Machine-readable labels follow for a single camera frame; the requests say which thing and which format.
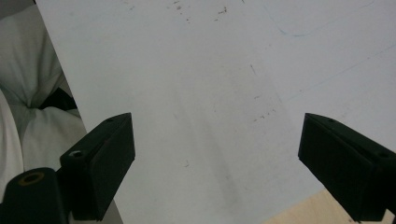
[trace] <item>wooden surface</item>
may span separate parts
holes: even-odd
[[[387,210],[381,222],[363,224],[391,224],[394,215]],[[294,205],[283,213],[264,221],[262,224],[350,224],[354,223],[343,207],[326,189],[307,200]]]

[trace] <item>white cloth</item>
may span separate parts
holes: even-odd
[[[37,109],[65,82],[37,7],[0,20],[0,30],[2,199],[7,182],[23,170],[59,169],[59,157],[86,131],[76,111]],[[107,213],[110,215],[106,215],[103,223],[122,223],[114,203]]]
[[[23,172],[21,143],[6,97],[0,91],[0,202],[7,182]]]

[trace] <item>scuff mark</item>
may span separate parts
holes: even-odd
[[[271,20],[271,21],[274,23],[274,25],[276,26],[277,30],[278,30],[282,35],[285,35],[285,36],[292,36],[292,37],[305,37],[305,36],[308,36],[308,35],[312,35],[313,33],[317,32],[317,31],[320,31],[320,30],[322,30],[323,28],[325,28],[325,27],[327,27],[327,26],[329,26],[329,25],[331,25],[331,24],[336,23],[336,22],[340,21],[341,19],[348,18],[348,17],[352,16],[354,13],[357,13],[357,12],[358,12],[359,10],[361,10],[362,8],[371,6],[374,2],[375,2],[375,0],[373,0],[373,1],[370,2],[369,4],[366,4],[366,5],[362,6],[362,7],[358,7],[358,8],[355,9],[355,10],[352,10],[350,13],[347,13],[347,14],[345,14],[345,15],[342,15],[342,16],[340,16],[340,17],[337,17],[337,18],[335,18],[335,19],[333,19],[333,20],[331,20],[331,21],[325,22],[324,24],[322,24],[322,25],[320,25],[320,26],[318,26],[318,27],[315,27],[315,28],[313,28],[312,30],[307,31],[307,32],[302,33],[302,34],[290,34],[289,32],[286,32],[286,31],[282,30],[282,28],[280,28],[279,24],[276,22],[275,18],[274,18],[274,17],[272,16],[272,14],[270,13],[270,10],[268,9],[268,7],[267,7],[266,5],[264,5],[263,8],[264,8],[264,10],[267,12],[267,14],[268,14],[270,20]]]
[[[225,14],[227,13],[227,7],[224,7],[224,10],[222,10],[221,12],[219,12],[219,14]]]
[[[318,82],[316,84],[313,84],[313,85],[309,86],[308,88],[305,88],[303,92],[298,92],[298,93],[290,96],[289,98],[283,100],[282,102],[289,102],[289,101],[295,99],[296,97],[299,97],[300,95],[304,94],[305,92],[312,91],[312,90],[314,90],[314,89],[316,89],[316,88],[318,88],[320,86],[323,86],[325,83],[329,82],[330,80],[333,80],[333,79],[335,79],[337,77],[340,77],[340,76],[344,75],[346,72],[354,69],[355,67],[358,67],[359,65],[362,65],[363,63],[367,62],[368,60],[371,60],[372,58],[378,57],[382,53],[387,52],[388,50],[393,49],[393,48],[396,48],[396,43],[390,45],[389,47],[387,47],[385,49],[380,50],[379,52],[377,52],[375,54],[369,55],[368,58],[365,57],[363,60],[350,65],[349,67],[345,68],[344,70],[340,71],[339,73],[337,73],[335,75],[327,77],[327,78],[321,80],[320,82]]]
[[[254,75],[257,76],[256,71],[255,71],[254,68],[253,68],[253,65],[250,65],[250,68],[251,68],[251,70],[253,71]]]

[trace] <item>screw hole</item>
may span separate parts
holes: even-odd
[[[74,158],[79,158],[82,157],[82,152],[81,151],[73,151],[69,154],[69,156],[74,157]]]
[[[24,176],[22,179],[20,179],[20,181],[18,181],[18,184],[21,186],[29,186],[37,183],[43,178],[44,178],[44,173],[35,172]]]

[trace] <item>white sheet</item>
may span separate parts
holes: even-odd
[[[260,223],[321,188],[304,112],[396,127],[392,1],[37,2],[86,127],[133,114],[125,223]]]

